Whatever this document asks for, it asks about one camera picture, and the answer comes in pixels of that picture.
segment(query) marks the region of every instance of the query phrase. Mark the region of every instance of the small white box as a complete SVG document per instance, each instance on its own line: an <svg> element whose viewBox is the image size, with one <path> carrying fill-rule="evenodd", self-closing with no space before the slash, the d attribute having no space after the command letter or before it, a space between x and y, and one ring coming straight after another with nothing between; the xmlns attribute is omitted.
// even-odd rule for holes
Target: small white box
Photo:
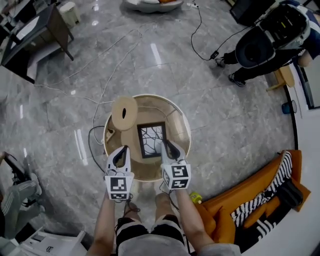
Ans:
<svg viewBox="0 0 320 256"><path fill-rule="evenodd" d="M104 176L104 183L111 200L127 200L130 197L130 189L133 182L130 176Z"/></svg>
<svg viewBox="0 0 320 256"><path fill-rule="evenodd" d="M190 164L163 164L162 177L170 190L186 189L191 180L191 166Z"/></svg>

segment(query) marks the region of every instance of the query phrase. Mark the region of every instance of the person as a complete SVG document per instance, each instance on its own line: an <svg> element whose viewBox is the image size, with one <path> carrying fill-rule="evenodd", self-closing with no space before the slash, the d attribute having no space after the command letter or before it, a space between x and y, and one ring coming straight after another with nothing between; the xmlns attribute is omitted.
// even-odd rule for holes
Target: person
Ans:
<svg viewBox="0 0 320 256"><path fill-rule="evenodd" d="M300 3L295 0L282 1L281 4L289 4L295 7L300 6ZM309 63L320 55L320 11L313 12L306 7L301 7L306 10L311 25L309 37L304 41L302 48L305 49L303 54L298 58L297 64L301 67L307 67ZM271 73L289 62L293 57L301 52L300 49L291 50L276 50L275 57L268 62L253 68L240 68L235 73L229 75L229 80L239 87L246 85L246 80L253 79L257 76L262 76ZM219 67L224 67L226 64L238 63L235 51L225 53L223 57L215 59Z"/></svg>
<svg viewBox="0 0 320 256"><path fill-rule="evenodd" d="M6 152L0 152L0 165L6 155ZM37 199L41 194L42 189L34 173L31 174L31 180L9 187L0 207L1 237L14 239L30 220L45 212L45 208L37 202L28 210L20 210L26 198Z"/></svg>
<svg viewBox="0 0 320 256"><path fill-rule="evenodd" d="M184 233L199 256L240 256L235 244L214 243L206 233L202 219L186 189L175 190ZM155 197L155 224L149 233L137 213L137 206L127 203L124 216L115 226L115 203L105 193L96 221L94 241L87 256L109 256L116 235L118 256L188 256L178 218L168 194Z"/></svg>

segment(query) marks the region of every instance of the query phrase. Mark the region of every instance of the shorts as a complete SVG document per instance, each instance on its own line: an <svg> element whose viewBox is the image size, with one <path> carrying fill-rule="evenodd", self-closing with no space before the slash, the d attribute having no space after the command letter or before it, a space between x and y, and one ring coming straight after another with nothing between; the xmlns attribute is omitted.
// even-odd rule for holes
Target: shorts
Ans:
<svg viewBox="0 0 320 256"><path fill-rule="evenodd" d="M122 242L146 234L173 238L180 241L183 245L185 244L178 218L175 215L167 214L161 216L154 223L150 233L140 221L134 218L123 217L118 219L118 224L115 230L117 253L118 247Z"/></svg>

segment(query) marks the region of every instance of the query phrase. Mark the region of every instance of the black desk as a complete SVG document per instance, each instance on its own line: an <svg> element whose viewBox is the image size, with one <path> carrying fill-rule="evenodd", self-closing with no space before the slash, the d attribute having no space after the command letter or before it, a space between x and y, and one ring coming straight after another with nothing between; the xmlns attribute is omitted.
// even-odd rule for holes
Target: black desk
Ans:
<svg viewBox="0 0 320 256"><path fill-rule="evenodd" d="M11 39L9 40L1 61L2 66L33 84L35 80L28 76L28 69L31 66L37 68L37 62L45 56L61 48L72 61L74 60L68 51L69 36L71 40L74 37L56 6L52 4L41 11L19 29L17 35L35 19L35 27L21 39L20 44L15 45Z"/></svg>

